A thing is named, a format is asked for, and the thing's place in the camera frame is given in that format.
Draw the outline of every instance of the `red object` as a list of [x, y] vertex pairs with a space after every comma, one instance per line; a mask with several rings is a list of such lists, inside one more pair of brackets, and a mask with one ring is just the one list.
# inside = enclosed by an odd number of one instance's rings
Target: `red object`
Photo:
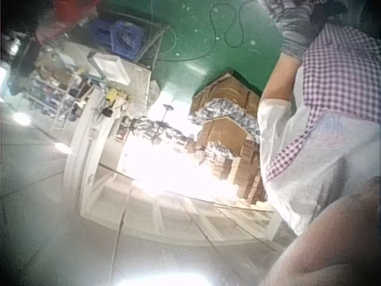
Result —
[[101, 0], [54, 0], [55, 15], [61, 21], [78, 21], [84, 11], [100, 2]]

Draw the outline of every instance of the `glove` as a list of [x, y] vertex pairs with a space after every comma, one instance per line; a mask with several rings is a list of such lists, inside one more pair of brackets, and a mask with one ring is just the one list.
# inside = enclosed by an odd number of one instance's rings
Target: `glove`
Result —
[[302, 60], [302, 56], [319, 30], [311, 24], [310, 16], [313, 4], [300, 0], [258, 0], [270, 18], [275, 19], [276, 26], [283, 36], [281, 51]]

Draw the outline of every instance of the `plaid fabric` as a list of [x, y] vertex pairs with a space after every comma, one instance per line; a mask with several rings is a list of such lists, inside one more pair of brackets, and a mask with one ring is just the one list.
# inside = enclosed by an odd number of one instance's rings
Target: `plaid fabric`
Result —
[[381, 123], [381, 41], [361, 31], [327, 24], [303, 58], [303, 103], [310, 108], [305, 132], [275, 156], [264, 182], [287, 169], [324, 111]]

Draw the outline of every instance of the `cable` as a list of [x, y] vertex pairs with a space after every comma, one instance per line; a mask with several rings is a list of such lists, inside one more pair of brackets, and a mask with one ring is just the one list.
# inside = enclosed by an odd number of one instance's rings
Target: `cable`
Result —
[[[234, 12], [234, 18], [233, 18], [232, 22], [229, 24], [229, 26], [227, 27], [227, 29], [223, 33], [223, 35], [224, 35], [224, 42], [225, 42], [225, 44], [227, 46], [229, 46], [231, 48], [239, 48], [245, 42], [245, 31], [243, 30], [243, 25], [242, 25], [242, 20], [241, 20], [241, 12], [242, 12], [242, 9], [244, 8], [244, 6], [246, 4], [249, 4], [249, 3], [252, 3], [252, 2], [256, 2], [256, 0], [249, 0], [249, 1], [246, 1], [243, 4], [241, 4], [241, 6], [238, 9], [238, 13], [237, 13], [236, 9], [231, 4], [228, 4], [228, 3], [217, 3], [217, 4], [213, 4], [212, 5], [212, 7], [209, 10], [209, 21], [210, 21], [210, 24], [211, 24], [211, 27], [212, 27], [212, 30], [213, 30], [213, 39], [214, 39], [214, 41], [213, 41], [213, 44], [212, 44], [211, 48], [209, 49], [209, 51], [206, 52], [205, 54], [200, 55], [199, 57], [188, 58], [188, 59], [185, 59], [185, 60], [166, 60], [166, 59], [162, 59], [162, 58], [158, 58], [157, 60], [158, 61], [167, 62], [167, 63], [183, 63], [183, 62], [186, 62], [186, 61], [195, 61], [195, 60], [200, 60], [200, 59], [202, 59], [204, 57], [207, 57], [212, 52], [212, 50], [215, 48], [215, 46], [217, 44], [217, 29], [216, 29], [216, 26], [214, 25], [212, 14], [213, 14], [214, 9], [217, 8], [217, 7], [220, 7], [220, 6], [228, 7], [228, 8], [230, 8]], [[232, 44], [228, 43], [227, 33], [233, 27], [233, 25], [236, 23], [237, 18], [238, 18], [238, 25], [239, 25], [239, 28], [241, 30], [242, 37], [241, 37], [241, 41], [237, 45], [232, 45]], [[161, 52], [160, 54], [164, 54], [164, 53], [167, 53], [167, 52], [171, 51], [176, 46], [176, 44], [177, 44], [176, 33], [174, 32], [172, 27], [170, 27], [170, 28], [171, 28], [171, 31], [172, 31], [173, 36], [174, 36], [173, 44], [172, 44], [172, 46], [168, 50], [166, 50], [165, 52]]]

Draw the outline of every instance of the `white sleeve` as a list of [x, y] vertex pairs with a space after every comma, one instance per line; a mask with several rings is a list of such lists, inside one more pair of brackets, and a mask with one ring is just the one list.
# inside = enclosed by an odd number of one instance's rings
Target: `white sleeve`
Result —
[[258, 108], [258, 125], [261, 132], [261, 171], [281, 151], [285, 126], [291, 118], [291, 102], [262, 100]]

